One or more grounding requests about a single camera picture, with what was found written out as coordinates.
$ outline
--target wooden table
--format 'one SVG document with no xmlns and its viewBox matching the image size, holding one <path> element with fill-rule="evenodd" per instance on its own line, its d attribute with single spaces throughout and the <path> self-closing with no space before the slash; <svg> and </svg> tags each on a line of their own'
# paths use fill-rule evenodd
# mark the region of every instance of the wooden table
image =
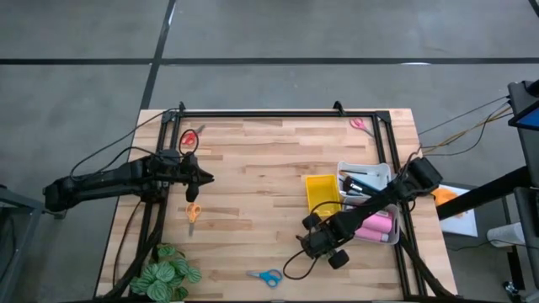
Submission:
<svg viewBox="0 0 539 303">
<path fill-rule="evenodd" d="M 419 144 L 412 112 L 390 111 L 398 154 L 405 162 Z M 143 110 L 139 123 L 157 113 Z M 175 184 L 163 232 L 163 242 L 175 244 L 203 274 L 198 284 L 185 283 L 188 300 L 402 299 L 393 247 L 369 242 L 347 243 L 350 261 L 342 269 L 332 270 L 320 260 L 304 280 L 284 279 L 274 290 L 245 274 L 247 270 L 282 269 L 285 261 L 301 250 L 295 235 L 306 233 L 302 219 L 308 214 L 307 175 L 335 174 L 339 161 L 378 163 L 375 142 L 365 132 L 350 127 L 346 118 L 182 119 L 181 130 L 200 125 L 205 129 L 196 155 L 200 167 L 213 173 L 216 181 L 200 188 L 196 202 L 203 211 L 193 237 L 187 232 L 185 187 Z M 154 150 L 158 129 L 158 120 L 143 126 L 135 133 L 133 146 Z M 385 136 L 384 140 L 389 153 Z M 142 156 L 133 151 L 130 160 Z M 97 295 L 111 289 L 115 255 L 137 201 L 134 196 L 120 198 Z M 135 257 L 142 210 L 139 207 L 128 232 L 118 277 Z M 417 200 L 413 220 L 422 258 L 441 283 L 456 293 L 432 199 Z M 290 264 L 289 274 L 304 274 L 310 264 L 303 254 Z M 407 269 L 416 293 L 408 257 Z"/>
</svg>

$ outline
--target pink cylinder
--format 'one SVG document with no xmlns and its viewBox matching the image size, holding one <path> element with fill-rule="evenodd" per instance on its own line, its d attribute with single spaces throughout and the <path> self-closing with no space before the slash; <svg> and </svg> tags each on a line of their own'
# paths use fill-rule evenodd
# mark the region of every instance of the pink cylinder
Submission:
<svg viewBox="0 0 539 303">
<path fill-rule="evenodd" d="M 389 233 L 393 228 L 393 216 L 386 211 L 378 211 L 374 215 L 366 218 L 361 227 L 366 227 L 373 231 Z"/>
<path fill-rule="evenodd" d="M 379 231 L 373 231 L 366 227 L 361 227 L 360 229 L 355 231 L 355 236 L 362 239 L 375 241 L 375 242 L 387 242 L 387 240 L 389 239 L 388 234 L 382 233 Z"/>
</svg>

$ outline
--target pink scissors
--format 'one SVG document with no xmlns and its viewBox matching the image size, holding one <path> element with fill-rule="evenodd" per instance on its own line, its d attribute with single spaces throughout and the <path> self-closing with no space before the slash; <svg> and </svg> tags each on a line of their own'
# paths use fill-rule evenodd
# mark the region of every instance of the pink scissors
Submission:
<svg viewBox="0 0 539 303">
<path fill-rule="evenodd" d="M 357 129 L 357 130 L 363 130 L 367 135 L 371 136 L 371 137 L 374 137 L 374 135 L 372 134 L 372 132 L 370 130 L 367 129 L 367 127 L 365 126 L 365 123 L 363 122 L 363 119 L 362 118 L 353 118 L 353 119 L 350 119 L 350 125 Z"/>
<path fill-rule="evenodd" d="M 205 128 L 205 125 L 201 125 L 199 128 L 197 128 L 195 130 L 196 135 L 200 136 L 200 133 L 202 132 L 204 128 Z M 181 144 L 192 145 L 193 143 L 195 143 L 195 140 L 196 140 L 195 134 L 193 133 L 193 131 L 190 131 L 187 134 L 185 134 L 185 136 L 182 138 Z"/>
</svg>

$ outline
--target yellow box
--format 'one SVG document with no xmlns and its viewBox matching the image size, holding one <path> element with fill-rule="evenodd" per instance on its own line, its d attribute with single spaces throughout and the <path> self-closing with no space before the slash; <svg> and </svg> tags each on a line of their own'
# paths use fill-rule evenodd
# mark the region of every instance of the yellow box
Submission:
<svg viewBox="0 0 539 303">
<path fill-rule="evenodd" d="M 307 202 L 309 213 L 314 207 L 327 201 L 340 201 L 339 188 L 335 175 L 306 176 Z M 330 216 L 341 210 L 341 205 L 326 204 L 314 210 L 321 217 Z"/>
</svg>

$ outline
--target green plant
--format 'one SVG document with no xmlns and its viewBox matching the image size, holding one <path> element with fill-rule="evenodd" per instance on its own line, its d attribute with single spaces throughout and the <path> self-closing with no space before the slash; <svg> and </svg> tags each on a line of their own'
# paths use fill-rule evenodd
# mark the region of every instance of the green plant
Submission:
<svg viewBox="0 0 539 303">
<path fill-rule="evenodd" d="M 159 303 L 184 300 L 189 291 L 180 285 L 184 279 L 190 283 L 199 282 L 199 269 L 189 266 L 185 255 L 170 244 L 157 245 L 157 255 L 157 262 L 151 260 L 142 275 L 131 280 L 131 290 Z"/>
</svg>

